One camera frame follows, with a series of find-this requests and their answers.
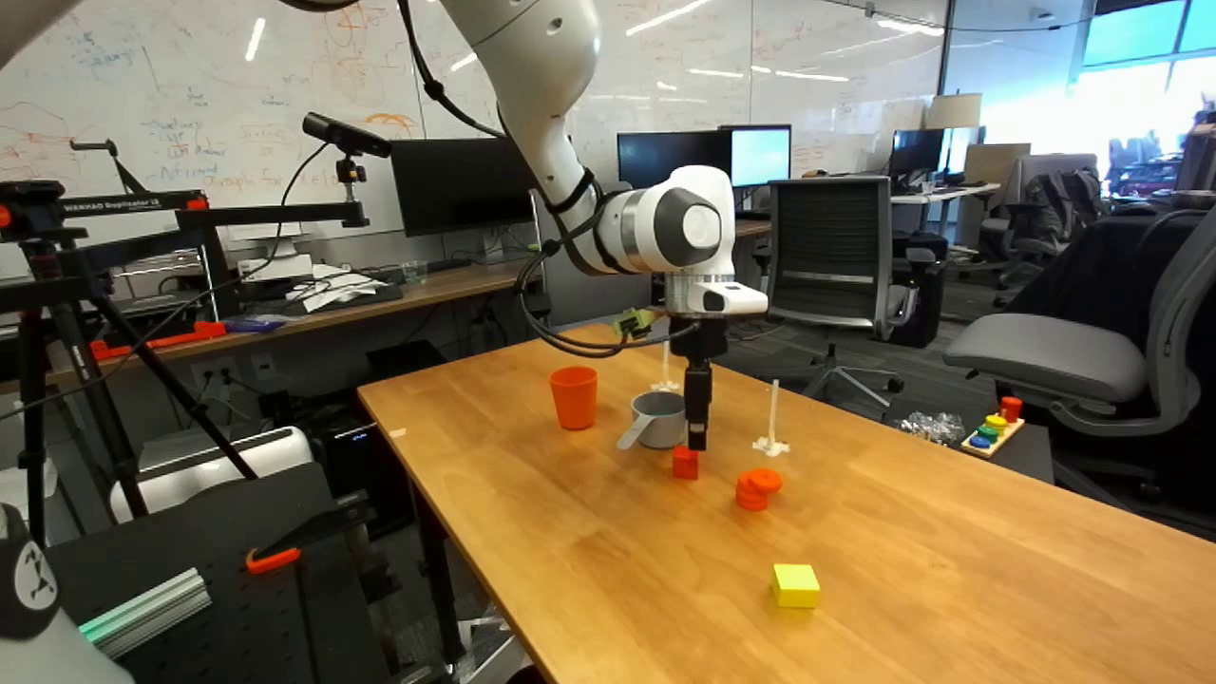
tripod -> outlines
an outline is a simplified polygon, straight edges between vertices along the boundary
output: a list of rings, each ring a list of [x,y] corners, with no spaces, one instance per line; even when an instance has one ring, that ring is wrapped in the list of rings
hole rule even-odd
[[[0,288],[5,304],[20,304],[20,394],[25,408],[25,430],[24,430],[24,455],[20,467],[25,467],[25,507],[30,507],[30,537],[45,543],[45,511],[43,511],[43,467],[45,467],[45,326],[43,312],[49,312],[58,340],[67,346],[72,372],[83,389],[83,398],[91,408],[91,417],[97,427],[97,437],[110,451],[115,480],[131,511],[131,517],[146,517],[145,494],[135,487],[141,480],[141,455],[130,444],[130,434],[121,430],[115,394],[102,380],[97,361],[87,350],[83,312],[78,299],[87,299],[130,350],[153,368],[153,375],[169,393],[169,398],[203,430],[203,437],[230,460],[230,467],[241,480],[257,480],[249,465],[235,451],[235,444],[217,430],[217,422],[203,415],[203,408],[177,385],[177,375],[145,346],[145,340],[121,321],[115,299],[97,293],[78,261],[74,239],[87,237],[83,228],[62,223],[62,183],[0,183],[0,228],[5,239],[16,239],[30,261],[34,283],[20,288]]]

black stand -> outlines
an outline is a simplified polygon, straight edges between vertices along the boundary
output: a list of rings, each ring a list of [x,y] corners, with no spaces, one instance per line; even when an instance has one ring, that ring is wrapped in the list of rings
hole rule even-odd
[[[97,361],[87,350],[78,299],[91,299],[93,312],[131,346],[131,355],[153,368],[153,375],[182,402],[182,412],[211,437],[211,444],[230,460],[230,467],[241,480],[257,480],[241,455],[230,449],[230,440],[217,430],[217,422],[203,415],[203,408],[169,375],[169,368],[145,346],[145,340],[121,321],[121,312],[87,287],[74,237],[78,228],[62,228],[62,212],[49,212],[49,202],[62,195],[58,183],[25,183],[25,188],[0,188],[0,199],[16,199],[10,207],[20,222],[10,223],[10,237],[20,239],[34,283],[5,288],[5,304],[24,309],[24,380],[20,394],[25,408],[25,430],[24,430],[24,467],[25,467],[25,499],[30,499],[30,537],[45,543],[45,515],[43,515],[43,465],[45,465],[45,326],[43,312],[53,317],[58,340],[67,346],[72,372],[83,389],[83,398],[93,415],[97,437],[110,451],[115,480],[131,511],[131,517],[146,517],[145,494],[135,487],[141,460],[130,444],[130,434],[121,430],[117,408],[110,389],[102,385]]]
[[[685,364],[689,449],[708,451],[710,449],[710,402],[713,402],[710,358],[727,355],[727,321],[673,321],[673,355],[689,358],[689,364]]]

ceiling light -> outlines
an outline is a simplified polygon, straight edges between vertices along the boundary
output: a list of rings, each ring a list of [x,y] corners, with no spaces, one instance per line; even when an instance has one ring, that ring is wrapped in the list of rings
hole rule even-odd
[[[459,74],[459,68],[467,68],[475,62],[477,62],[475,55],[464,55],[459,62],[448,66],[448,74]]]
[[[784,68],[776,68],[770,75],[780,75],[780,80],[814,80],[814,83],[848,83],[848,75],[834,75],[834,74],[784,74]]]
[[[701,7],[701,4],[710,4],[710,0],[680,4],[673,11],[662,11],[662,14],[644,18],[644,23],[628,26],[624,33],[634,37],[634,33],[653,31],[653,26],[670,23],[670,18],[680,18],[680,14],[689,14],[689,11]]]
[[[257,62],[262,33],[264,33],[264,14],[254,18],[249,41],[241,45],[241,62]]]
[[[925,23],[876,18],[876,26],[896,31],[896,33],[941,37],[941,31],[938,31],[938,26],[925,26]]]
[[[701,75],[701,80],[741,80],[746,74],[727,74],[727,68],[689,68],[692,75]]]

red object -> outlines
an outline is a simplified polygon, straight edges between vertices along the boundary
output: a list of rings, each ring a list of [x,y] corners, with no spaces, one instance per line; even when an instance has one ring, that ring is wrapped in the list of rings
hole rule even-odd
[[[697,480],[697,451],[689,449],[689,444],[680,444],[680,449],[673,451],[673,477],[676,477],[676,480]]]
[[[1020,394],[1003,394],[1003,398],[999,398],[999,415],[1003,415],[1007,422],[1018,422],[1018,417],[1020,417]]]
[[[285,550],[262,556],[262,559],[247,556],[247,559],[241,559],[241,572],[247,572],[249,579],[262,579],[262,573],[277,573],[277,572],[285,572],[285,565],[298,565],[298,559],[304,559],[298,549],[285,549]]]
[[[187,199],[187,212],[209,212],[211,202],[203,195]]]
[[[596,368],[566,364],[547,375],[562,430],[596,427]]]
[[[225,340],[225,334],[226,334],[225,321],[196,321],[195,332],[164,334],[164,340],[153,340],[146,346],[165,350],[165,346],[190,346],[190,344]],[[130,346],[107,346],[102,340],[93,340],[87,350],[93,361],[130,358]]]
[[[751,467],[746,477],[735,477],[732,483],[732,499],[746,511],[766,511],[766,499],[784,489],[784,477],[766,472],[766,467]]]
[[[766,472],[766,467],[754,467],[748,480],[751,480],[751,487],[754,487],[765,499],[770,499],[770,494],[784,489],[784,477],[780,477],[780,472]]]

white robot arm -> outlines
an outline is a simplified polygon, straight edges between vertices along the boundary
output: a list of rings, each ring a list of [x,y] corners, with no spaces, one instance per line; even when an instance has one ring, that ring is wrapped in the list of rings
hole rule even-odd
[[[713,321],[765,312],[766,298],[732,283],[732,190],[713,169],[602,199],[582,169],[566,111],[599,57],[590,0],[444,0],[496,97],[496,117],[538,195],[568,261],[586,274],[663,274],[673,317]]]

